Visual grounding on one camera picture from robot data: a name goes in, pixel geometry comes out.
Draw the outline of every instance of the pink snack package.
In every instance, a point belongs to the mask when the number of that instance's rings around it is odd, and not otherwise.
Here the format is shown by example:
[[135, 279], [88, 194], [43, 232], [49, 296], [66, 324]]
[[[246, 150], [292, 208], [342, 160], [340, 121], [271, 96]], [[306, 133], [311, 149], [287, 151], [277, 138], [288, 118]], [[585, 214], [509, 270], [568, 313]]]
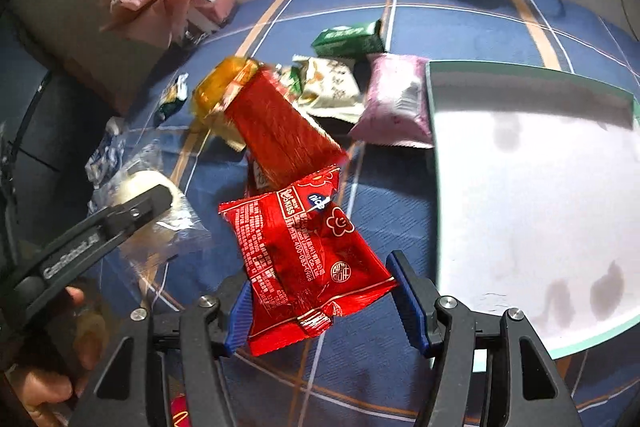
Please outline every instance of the pink snack package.
[[365, 108], [349, 136], [376, 145], [431, 148], [425, 66], [428, 59], [369, 55], [371, 80]]

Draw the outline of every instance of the human hand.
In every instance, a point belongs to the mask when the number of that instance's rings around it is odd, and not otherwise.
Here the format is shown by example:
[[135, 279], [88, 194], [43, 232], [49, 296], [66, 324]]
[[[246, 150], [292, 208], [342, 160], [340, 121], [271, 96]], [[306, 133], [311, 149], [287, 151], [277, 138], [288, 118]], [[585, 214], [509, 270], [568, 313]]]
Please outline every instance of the human hand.
[[[82, 305], [84, 292], [81, 289], [68, 286], [66, 292], [74, 307]], [[78, 329], [74, 350], [85, 370], [92, 370], [98, 363], [103, 346], [103, 338], [95, 330]], [[59, 427], [60, 422], [47, 404], [65, 402], [73, 393], [80, 396], [88, 380], [88, 374], [85, 374], [73, 386], [65, 375], [29, 365], [18, 366], [7, 376], [16, 396], [38, 427]]]

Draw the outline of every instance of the green carton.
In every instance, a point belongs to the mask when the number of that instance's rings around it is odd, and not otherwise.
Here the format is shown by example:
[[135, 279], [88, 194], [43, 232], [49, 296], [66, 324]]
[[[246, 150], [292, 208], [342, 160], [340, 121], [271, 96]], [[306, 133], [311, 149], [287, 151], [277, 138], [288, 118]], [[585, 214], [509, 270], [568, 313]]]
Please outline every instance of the green carton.
[[311, 43], [318, 57], [359, 58], [368, 53], [384, 53], [380, 38], [382, 20], [323, 30]]

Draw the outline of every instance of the small green snack package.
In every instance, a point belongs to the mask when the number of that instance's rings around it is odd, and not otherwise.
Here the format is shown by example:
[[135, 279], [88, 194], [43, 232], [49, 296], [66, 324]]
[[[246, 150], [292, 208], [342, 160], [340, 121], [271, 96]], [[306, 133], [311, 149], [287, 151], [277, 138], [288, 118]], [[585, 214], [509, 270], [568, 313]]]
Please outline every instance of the small green snack package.
[[323, 30], [311, 43], [318, 57], [359, 58], [369, 53], [384, 53], [380, 38], [382, 20]]

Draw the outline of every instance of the metal screw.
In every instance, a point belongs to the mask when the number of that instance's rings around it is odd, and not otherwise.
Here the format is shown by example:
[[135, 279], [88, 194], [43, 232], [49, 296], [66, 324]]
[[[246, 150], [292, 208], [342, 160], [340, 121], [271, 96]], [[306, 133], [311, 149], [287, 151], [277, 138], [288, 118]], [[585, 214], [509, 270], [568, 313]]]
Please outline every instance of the metal screw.
[[524, 312], [520, 308], [509, 308], [507, 314], [514, 321], [521, 321], [524, 318]]
[[143, 321], [146, 319], [146, 310], [144, 308], [138, 308], [137, 310], [133, 310], [129, 315], [132, 321]]
[[203, 295], [198, 299], [198, 306], [200, 308], [217, 308], [220, 306], [220, 299], [211, 295]]
[[444, 297], [440, 297], [438, 299], [438, 303], [440, 304], [440, 306], [442, 306], [447, 310], [455, 308], [458, 305], [458, 301], [456, 301], [453, 297], [450, 297], [448, 295], [445, 295]]

